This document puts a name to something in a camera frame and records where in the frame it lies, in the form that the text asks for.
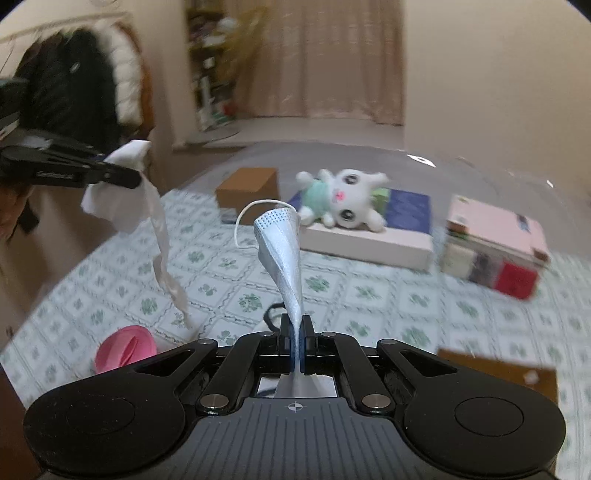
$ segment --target white puffer jacket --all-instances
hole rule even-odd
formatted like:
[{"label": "white puffer jacket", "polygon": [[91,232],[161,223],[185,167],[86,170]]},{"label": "white puffer jacket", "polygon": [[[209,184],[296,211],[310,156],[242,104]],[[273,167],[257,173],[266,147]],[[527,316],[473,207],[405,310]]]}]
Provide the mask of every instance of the white puffer jacket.
[{"label": "white puffer jacket", "polygon": [[143,121],[141,58],[127,35],[107,20],[98,21],[93,31],[101,52],[113,67],[119,124],[137,128]]}]

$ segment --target plush toy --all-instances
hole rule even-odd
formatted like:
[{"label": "plush toy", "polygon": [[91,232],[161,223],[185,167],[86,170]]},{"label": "plush toy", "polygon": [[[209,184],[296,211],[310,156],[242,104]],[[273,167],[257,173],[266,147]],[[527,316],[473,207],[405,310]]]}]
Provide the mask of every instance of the plush toy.
[{"label": "plush toy", "polygon": [[371,198],[372,191],[388,181],[384,173],[347,169],[334,176],[328,170],[320,170],[315,179],[301,171],[296,180],[301,190],[298,214],[302,225],[310,225],[319,218],[327,228],[335,224],[356,228],[365,223],[372,232],[384,230],[386,221],[373,209]]}]

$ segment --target beige curtain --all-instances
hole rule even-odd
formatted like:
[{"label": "beige curtain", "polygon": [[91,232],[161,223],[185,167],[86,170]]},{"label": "beige curtain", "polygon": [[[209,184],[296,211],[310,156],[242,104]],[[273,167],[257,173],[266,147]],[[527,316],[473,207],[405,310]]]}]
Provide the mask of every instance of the beige curtain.
[{"label": "beige curtain", "polygon": [[225,0],[231,16],[261,4],[271,16],[240,110],[403,123],[401,0]]}]

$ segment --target floral patterned tablecloth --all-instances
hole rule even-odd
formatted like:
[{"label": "floral patterned tablecloth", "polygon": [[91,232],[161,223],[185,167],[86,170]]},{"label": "floral patterned tablecloth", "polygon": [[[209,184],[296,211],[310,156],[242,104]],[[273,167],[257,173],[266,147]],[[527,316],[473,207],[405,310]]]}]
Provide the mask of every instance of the floral patterned tablecloth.
[{"label": "floral patterned tablecloth", "polygon": [[[151,225],[116,235],[88,256],[36,308],[0,356],[26,406],[58,385],[94,373],[93,357],[108,335],[144,325],[159,351],[198,337],[231,345],[266,329],[262,314],[280,301],[256,257],[238,251],[213,197],[173,190],[164,196],[171,236],[170,273],[186,288],[183,316],[155,282]],[[242,242],[255,245],[252,227]],[[439,250],[443,229],[435,231]],[[427,273],[302,252],[306,312],[317,331],[355,336],[363,345],[397,338],[430,352],[445,346],[525,364],[555,366],[567,438],[557,474],[587,480],[591,458],[591,265],[553,255],[528,302],[438,271]]]}]

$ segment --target pink box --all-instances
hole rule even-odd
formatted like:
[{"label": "pink box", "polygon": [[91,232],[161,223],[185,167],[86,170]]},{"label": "pink box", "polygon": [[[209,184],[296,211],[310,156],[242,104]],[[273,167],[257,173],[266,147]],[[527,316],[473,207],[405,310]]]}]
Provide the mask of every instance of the pink box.
[{"label": "pink box", "polygon": [[525,299],[548,263],[542,227],[535,220],[455,195],[447,218],[441,270]]}]

